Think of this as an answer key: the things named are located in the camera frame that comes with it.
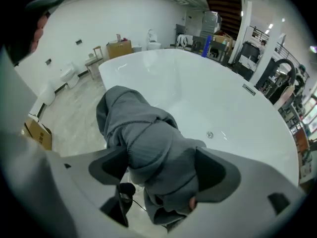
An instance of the tile floor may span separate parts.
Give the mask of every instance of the tile floor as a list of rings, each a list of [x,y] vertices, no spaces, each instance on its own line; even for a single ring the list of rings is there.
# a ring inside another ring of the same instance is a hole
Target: tile floor
[[[96,106],[106,92],[100,77],[82,76],[72,89],[63,89],[53,103],[45,107],[40,121],[52,131],[52,149],[62,157],[104,149],[105,140],[98,130]],[[127,182],[128,173],[122,179]],[[134,200],[144,206],[143,190],[137,187]],[[129,229],[144,237],[159,238],[167,234],[162,226],[151,223],[148,214],[135,202],[127,213]]]

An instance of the cardboard box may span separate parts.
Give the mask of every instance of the cardboard box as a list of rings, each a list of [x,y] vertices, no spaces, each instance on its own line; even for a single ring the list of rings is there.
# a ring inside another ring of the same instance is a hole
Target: cardboard box
[[[21,134],[35,139],[45,150],[52,150],[52,132],[32,118],[25,121]]]
[[[107,50],[109,54],[109,59],[133,53],[131,41],[108,43]]]
[[[213,35],[212,38],[213,39],[215,38],[215,41],[219,43],[225,42],[224,44],[228,47],[227,49],[228,52],[232,50],[233,39],[229,35],[227,34],[225,34],[225,36]]]

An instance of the gray hoodie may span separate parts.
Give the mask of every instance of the gray hoodie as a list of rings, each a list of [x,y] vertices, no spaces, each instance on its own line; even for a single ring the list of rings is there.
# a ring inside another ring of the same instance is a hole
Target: gray hoodie
[[[187,139],[168,112],[150,106],[137,91],[110,88],[97,105],[97,122],[107,146],[126,146],[129,172],[143,185],[148,215],[162,225],[189,213],[189,199],[198,192],[196,147],[206,145]]]

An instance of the ceiling light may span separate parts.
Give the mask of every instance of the ceiling light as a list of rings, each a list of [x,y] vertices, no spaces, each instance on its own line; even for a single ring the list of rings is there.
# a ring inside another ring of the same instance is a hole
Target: ceiling light
[[[313,51],[314,53],[317,53],[317,47],[316,46],[311,46],[311,51]]]

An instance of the baseboard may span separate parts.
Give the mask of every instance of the baseboard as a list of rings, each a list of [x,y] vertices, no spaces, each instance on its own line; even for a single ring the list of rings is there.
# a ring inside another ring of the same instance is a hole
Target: baseboard
[[[78,74],[78,77],[82,77],[83,75],[87,74],[88,72],[89,72],[89,71],[86,70],[86,71],[84,71],[84,72]],[[66,83],[63,84],[62,86],[60,86],[57,90],[55,90],[55,94],[58,93],[61,89],[63,89],[63,88],[65,87],[65,85],[66,85]]]
[[[44,107],[45,107],[45,104],[43,103],[42,106],[41,106],[41,108],[40,108],[40,110],[39,110],[39,112],[38,112],[38,115],[37,115],[38,118],[40,118],[40,115],[41,115],[41,113],[42,113]]]
[[[87,74],[88,72],[89,72],[89,71],[88,71],[88,70],[86,70],[86,71],[84,71],[84,72],[82,72],[82,73],[78,74],[78,76],[79,76],[79,77],[81,77],[81,76],[83,76],[83,75]]]
[[[58,93],[61,89],[63,89],[65,87],[66,83],[63,84],[62,86],[58,87],[57,90],[55,90],[55,94]]]

